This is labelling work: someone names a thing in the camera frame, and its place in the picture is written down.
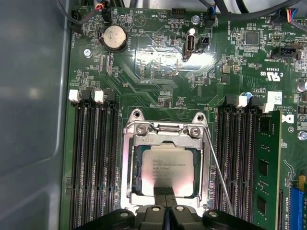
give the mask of cpu socket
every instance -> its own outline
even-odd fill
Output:
[[[191,123],[145,120],[132,111],[124,127],[121,208],[154,204],[154,187],[172,187],[179,205],[202,215],[207,207],[210,137],[204,113]]]

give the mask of blue connector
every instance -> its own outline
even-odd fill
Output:
[[[303,199],[304,192],[290,189],[290,230],[303,230]]]

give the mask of motherboard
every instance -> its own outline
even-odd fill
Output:
[[[137,213],[170,184],[199,215],[229,212],[217,164],[235,216],[307,229],[303,31],[270,16],[103,9],[73,27],[68,82],[61,230]]]

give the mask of white sticker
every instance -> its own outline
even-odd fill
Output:
[[[268,91],[268,103],[283,104],[283,92]]]

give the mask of green circuit board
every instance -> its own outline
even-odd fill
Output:
[[[80,15],[86,15],[91,7],[76,10]],[[274,109],[280,113],[272,113],[268,124],[270,131],[267,134],[271,139],[259,130],[255,150],[256,155],[259,153],[256,161],[265,161],[268,175],[274,174],[273,179],[264,179],[259,174],[255,176],[259,188],[256,193],[265,190],[260,196],[270,202],[258,204],[262,201],[257,200],[259,196],[254,196],[252,222],[267,230],[290,230],[290,187],[298,186],[299,175],[307,170],[304,151],[307,142],[297,137],[300,131],[307,130],[307,115],[297,109],[307,106],[297,90],[298,82],[307,80],[307,36],[289,24],[272,24],[270,17],[231,22],[218,15],[212,29],[207,30],[203,24],[204,14],[187,11],[184,18],[172,19],[169,10],[112,8],[112,24],[124,28],[129,40],[123,52],[111,53],[98,40],[99,31],[107,25],[97,13],[83,24],[81,34],[72,33],[68,90],[79,90],[82,95],[91,87],[93,90],[112,89],[116,93],[119,114],[115,175],[120,175],[121,169],[122,130],[135,108],[141,109],[148,120],[176,122],[190,122],[201,111],[206,115],[212,137],[215,137],[218,106],[226,95],[249,92],[262,104],[275,104]],[[191,23],[194,15],[201,19],[198,25]],[[297,21],[307,24],[305,19]],[[187,62],[183,62],[183,44],[190,28],[196,30],[196,39],[208,37],[210,45],[203,53],[192,54]],[[290,43],[302,46],[299,60],[271,58],[272,50]],[[85,49],[91,50],[90,58],[84,56]],[[76,109],[68,102],[60,216],[62,230],[71,228],[75,122]],[[102,204],[100,215],[119,208],[120,176],[114,178],[112,189],[116,192],[112,205]],[[213,194],[213,191],[209,192],[208,208],[213,204]],[[91,214],[87,216],[88,220],[93,219]]]

